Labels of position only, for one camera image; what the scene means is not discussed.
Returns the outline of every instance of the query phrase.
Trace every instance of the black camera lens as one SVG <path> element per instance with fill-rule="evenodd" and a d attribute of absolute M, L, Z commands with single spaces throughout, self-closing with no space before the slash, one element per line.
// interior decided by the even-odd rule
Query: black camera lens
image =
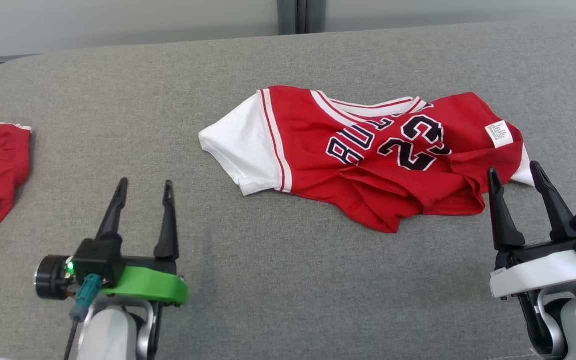
<path fill-rule="evenodd" d="M 68 258 L 69 256 L 48 255 L 41 260 L 36 273 L 34 273 L 34 289 L 39 298 L 46 300 L 68 299 L 69 281 L 66 278 L 66 260 Z"/>

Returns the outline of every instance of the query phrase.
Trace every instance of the white sleeve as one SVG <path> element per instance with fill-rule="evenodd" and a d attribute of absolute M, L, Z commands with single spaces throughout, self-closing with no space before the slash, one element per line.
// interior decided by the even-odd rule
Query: white sleeve
<path fill-rule="evenodd" d="M 199 141 L 245 196 L 281 189 L 282 171 L 260 91 L 199 132 Z"/>

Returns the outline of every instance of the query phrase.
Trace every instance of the white care label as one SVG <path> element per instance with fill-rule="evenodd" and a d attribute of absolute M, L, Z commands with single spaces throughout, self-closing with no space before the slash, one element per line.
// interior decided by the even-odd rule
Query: white care label
<path fill-rule="evenodd" d="M 503 120 L 486 126 L 486 132 L 490 139 L 492 139 L 494 148 L 501 148 L 504 145 L 515 142 L 513 135 L 510 133 L 510 129 L 508 129 L 508 125 L 506 125 L 506 122 Z"/>

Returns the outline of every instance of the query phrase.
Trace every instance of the robotic arm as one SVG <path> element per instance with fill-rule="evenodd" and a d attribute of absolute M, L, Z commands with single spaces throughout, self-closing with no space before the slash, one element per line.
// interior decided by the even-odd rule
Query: robotic arm
<path fill-rule="evenodd" d="M 539 162 L 530 163 L 552 231 L 550 241 L 526 245 L 504 200 L 497 171 L 488 173 L 494 250 L 490 290 L 495 298 L 516 297 L 533 351 L 542 359 L 576 360 L 576 215 L 573 216 Z M 547 301 L 546 296 L 564 296 Z"/>
<path fill-rule="evenodd" d="M 164 218 L 154 257 L 123 256 L 119 235 L 128 179 L 122 178 L 94 239 L 84 239 L 73 256 L 48 255 L 34 275 L 37 296 L 76 299 L 70 312 L 73 327 L 64 359 L 68 359 L 77 326 L 81 360 L 153 360 L 157 353 L 163 308 L 188 301 L 188 286 L 177 276 L 179 241 L 172 182 L 164 187 Z M 129 312 L 141 308 L 145 317 Z"/>

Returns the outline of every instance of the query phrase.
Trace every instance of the red stripe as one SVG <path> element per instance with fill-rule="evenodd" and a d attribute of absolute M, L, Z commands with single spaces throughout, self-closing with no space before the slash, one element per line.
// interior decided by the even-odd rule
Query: red stripe
<path fill-rule="evenodd" d="M 405 103 L 409 103 L 412 101 L 411 98 L 409 98 L 408 100 L 402 100 L 402 101 L 397 101 L 397 102 L 393 102 L 391 104 L 383 104 L 383 105 L 372 105 L 372 106 L 363 106 L 363 105 L 356 105 L 356 104 L 347 104 L 341 101 L 336 101 L 336 100 L 330 100 L 335 104 L 339 104 L 339 105 L 343 105 L 345 107 L 351 107 L 351 108 L 359 108 L 359 109 L 381 109 L 381 108 L 388 108 L 388 107 L 393 107 L 395 105 L 400 105 L 400 104 L 405 104 Z"/>
<path fill-rule="evenodd" d="M 352 121 L 355 124 L 361 124 L 361 121 L 357 121 L 355 119 L 352 119 L 350 117 L 348 117 L 346 114 L 344 114 L 343 112 L 339 111 L 336 107 L 334 107 L 333 105 L 331 105 L 329 103 L 329 101 L 326 99 L 326 96 L 324 96 L 320 91 L 317 91 L 317 94 L 319 94 L 319 96 L 321 96 L 321 99 L 324 101 L 324 103 L 326 103 L 326 105 L 328 105 L 328 107 L 332 110 L 334 110 L 334 112 L 336 112 L 337 114 L 339 114 L 340 116 L 345 117 L 347 120 Z"/>
<path fill-rule="evenodd" d="M 273 134 L 273 127 L 270 126 L 270 118 L 268 117 L 268 108 L 266 107 L 266 96 L 264 95 L 264 91 L 261 90 L 261 100 L 263 101 L 263 112 L 265 114 L 265 121 L 268 123 L 268 130 L 270 130 L 270 137 L 272 137 L 272 146 L 274 146 L 274 155 L 277 157 L 277 162 L 279 162 L 279 166 L 281 167 L 281 191 L 284 191 L 284 187 L 286 186 L 286 173 L 284 171 L 284 164 L 282 164 L 282 160 L 279 158 L 279 152 L 277 151 L 277 142 L 275 142 L 275 135 Z"/>
<path fill-rule="evenodd" d="M 410 107 L 410 110 L 406 111 L 406 114 L 410 114 L 418 105 L 419 103 L 421 103 L 421 99 L 416 101 L 416 104 L 414 104 L 413 107 Z"/>

